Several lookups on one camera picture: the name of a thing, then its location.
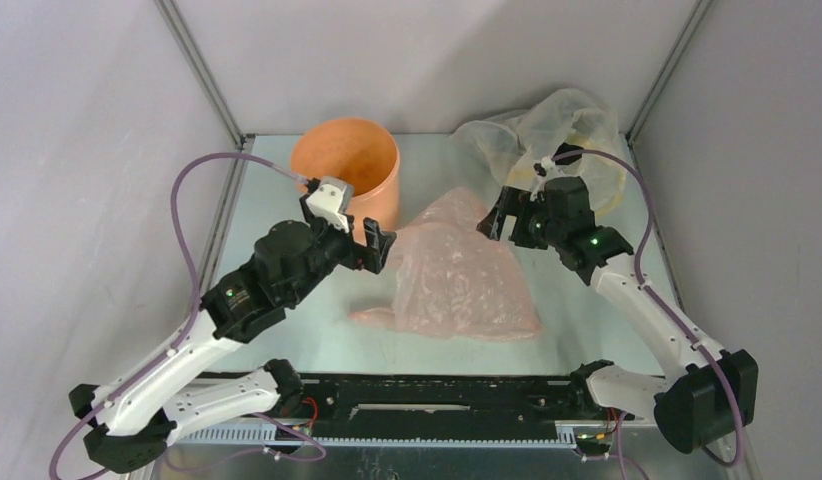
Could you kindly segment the pink plastic trash bag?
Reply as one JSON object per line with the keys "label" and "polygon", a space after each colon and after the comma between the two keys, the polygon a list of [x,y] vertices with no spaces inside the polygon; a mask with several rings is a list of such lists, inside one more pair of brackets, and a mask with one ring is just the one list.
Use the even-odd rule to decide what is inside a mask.
{"label": "pink plastic trash bag", "polygon": [[527,278],[511,248],[477,232],[482,201],[459,187],[397,233],[381,273],[387,290],[351,320],[428,337],[518,341],[538,336]]}

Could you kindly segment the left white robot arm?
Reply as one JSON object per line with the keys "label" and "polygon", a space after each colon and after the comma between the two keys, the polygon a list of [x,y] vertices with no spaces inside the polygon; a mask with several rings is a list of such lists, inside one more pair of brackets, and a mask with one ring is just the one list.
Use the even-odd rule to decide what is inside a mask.
{"label": "left white robot arm", "polygon": [[160,457],[177,440],[234,417],[291,416],[303,384],[289,361],[272,359],[230,383],[194,393],[184,387],[217,360],[283,321],[337,267],[380,273],[397,239],[366,218],[366,242],[355,241],[344,207],[300,199],[303,218],[270,228],[249,260],[220,279],[197,311],[145,365],[107,385],[80,384],[69,394],[90,426],[83,442],[94,463],[129,473]]}

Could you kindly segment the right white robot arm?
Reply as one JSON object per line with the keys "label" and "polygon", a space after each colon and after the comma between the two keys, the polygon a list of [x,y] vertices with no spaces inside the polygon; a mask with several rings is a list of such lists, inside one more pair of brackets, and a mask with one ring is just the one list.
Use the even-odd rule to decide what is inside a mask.
{"label": "right white robot arm", "polygon": [[572,411],[605,408],[653,421],[677,451],[690,454],[742,431],[755,413],[759,368],[745,350],[728,351],[653,288],[636,250],[616,229],[597,224],[579,177],[547,181],[537,193],[505,186],[477,230],[521,248],[558,254],[561,264],[622,312],[663,375],[627,371],[609,360],[575,370]]}

